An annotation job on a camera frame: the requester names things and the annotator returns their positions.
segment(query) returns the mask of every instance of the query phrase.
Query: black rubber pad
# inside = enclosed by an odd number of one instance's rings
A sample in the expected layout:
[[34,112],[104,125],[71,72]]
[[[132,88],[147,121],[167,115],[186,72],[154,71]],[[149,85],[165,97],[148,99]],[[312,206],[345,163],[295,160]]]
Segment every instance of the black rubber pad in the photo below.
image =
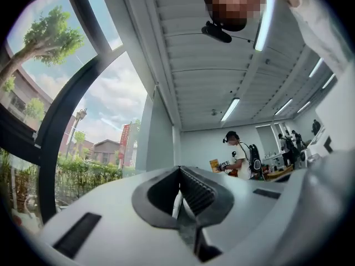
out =
[[53,248],[73,259],[100,219],[100,215],[86,213]]
[[264,190],[264,189],[255,189],[253,191],[253,193],[261,195],[261,196],[269,197],[272,199],[278,199],[281,195],[280,193],[272,192],[272,191]]

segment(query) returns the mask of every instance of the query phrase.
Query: sky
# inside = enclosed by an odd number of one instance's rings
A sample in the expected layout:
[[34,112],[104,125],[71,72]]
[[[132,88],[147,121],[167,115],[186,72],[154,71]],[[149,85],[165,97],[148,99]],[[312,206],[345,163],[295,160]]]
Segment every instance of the sky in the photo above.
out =
[[[104,0],[89,0],[99,25],[112,49],[122,41],[110,17]],[[69,0],[36,0],[20,15],[8,36],[13,53],[24,47],[23,37],[41,15],[44,17],[55,6],[69,12],[68,26],[77,28],[84,38],[84,46],[66,58],[61,65],[46,66],[30,59],[22,64],[29,76],[54,99],[64,84],[84,64],[97,55],[86,37],[70,5]],[[79,122],[77,129],[85,133],[85,139],[97,143],[105,139],[120,141],[125,124],[141,120],[146,100],[146,90],[137,75],[127,53],[113,61],[91,85],[74,111],[87,108],[87,116]]]

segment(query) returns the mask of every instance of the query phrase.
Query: wooden table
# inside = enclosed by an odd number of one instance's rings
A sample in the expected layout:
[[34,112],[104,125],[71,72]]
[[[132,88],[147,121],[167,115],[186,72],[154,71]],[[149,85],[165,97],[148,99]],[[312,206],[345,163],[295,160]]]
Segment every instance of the wooden table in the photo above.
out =
[[274,171],[274,172],[270,172],[268,174],[266,174],[266,180],[275,180],[277,178],[279,178],[280,176],[283,176],[287,173],[290,173],[293,171],[293,165],[286,167],[286,169],[284,169],[283,171]]

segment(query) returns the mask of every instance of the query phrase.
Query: white t-shirt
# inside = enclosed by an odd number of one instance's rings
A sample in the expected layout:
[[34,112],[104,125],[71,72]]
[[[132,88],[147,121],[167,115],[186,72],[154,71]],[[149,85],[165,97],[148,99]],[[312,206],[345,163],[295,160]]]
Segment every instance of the white t-shirt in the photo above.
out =
[[305,43],[313,49],[335,73],[344,72],[352,52],[336,27],[329,8],[320,0],[299,0],[300,5],[290,7]]
[[248,146],[243,142],[240,142],[238,145],[233,146],[233,148],[236,152],[236,155],[235,157],[232,157],[232,163],[235,163],[237,160],[243,159],[242,166],[238,169],[238,178],[248,180],[251,177],[249,169],[250,150]]

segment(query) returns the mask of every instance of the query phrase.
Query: white sleeve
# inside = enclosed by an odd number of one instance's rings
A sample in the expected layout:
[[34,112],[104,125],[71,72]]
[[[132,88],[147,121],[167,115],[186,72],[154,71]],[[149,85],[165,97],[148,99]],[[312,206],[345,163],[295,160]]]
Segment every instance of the white sleeve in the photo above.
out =
[[244,153],[243,149],[241,148],[240,144],[237,146],[236,152],[237,152],[237,154],[235,156],[236,160],[241,160],[242,158],[245,158],[245,153]]

